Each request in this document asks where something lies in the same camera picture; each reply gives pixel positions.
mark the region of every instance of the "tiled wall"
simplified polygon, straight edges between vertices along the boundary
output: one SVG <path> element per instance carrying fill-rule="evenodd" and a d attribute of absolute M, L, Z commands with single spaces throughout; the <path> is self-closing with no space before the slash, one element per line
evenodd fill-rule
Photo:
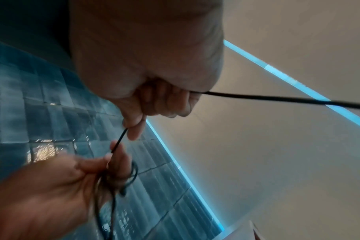
<path fill-rule="evenodd" d="M 61 149 L 103 156 L 123 131 L 119 110 L 89 92 L 74 73 L 0 44 L 0 180 Z M 115 235 L 121 240 L 210 240 L 220 233 L 167 152 L 146 128 L 124 140 L 139 176 L 117 201 Z M 110 206 L 101 210 L 105 229 Z M 92 223 L 65 237 L 99 238 Z"/>

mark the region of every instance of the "hand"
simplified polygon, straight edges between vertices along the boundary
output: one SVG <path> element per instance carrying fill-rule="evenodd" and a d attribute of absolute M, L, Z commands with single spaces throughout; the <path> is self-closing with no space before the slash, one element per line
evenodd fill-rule
<path fill-rule="evenodd" d="M 70 2 L 78 74 L 122 112 L 128 138 L 147 115 L 187 116 L 223 62 L 222 0 Z"/>
<path fill-rule="evenodd" d="M 112 156 L 99 159 L 59 154 L 24 166 L 2 181 L 0 239 L 57 239 L 85 223 L 93 215 L 96 175 L 109 161 L 114 176 L 130 174 L 131 159 L 121 145 Z M 101 204 L 109 198 L 105 191 Z"/>

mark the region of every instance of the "beige wall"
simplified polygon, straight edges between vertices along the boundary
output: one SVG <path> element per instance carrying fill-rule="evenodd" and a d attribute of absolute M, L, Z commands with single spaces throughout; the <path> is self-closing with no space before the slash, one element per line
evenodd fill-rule
<path fill-rule="evenodd" d="M 227 40 L 328 98 L 360 101 L 359 0 L 227 4 Z M 213 90 L 305 97 L 227 48 Z M 336 112 L 204 96 L 187 118 L 150 120 L 224 226 L 360 239 L 360 127 Z"/>

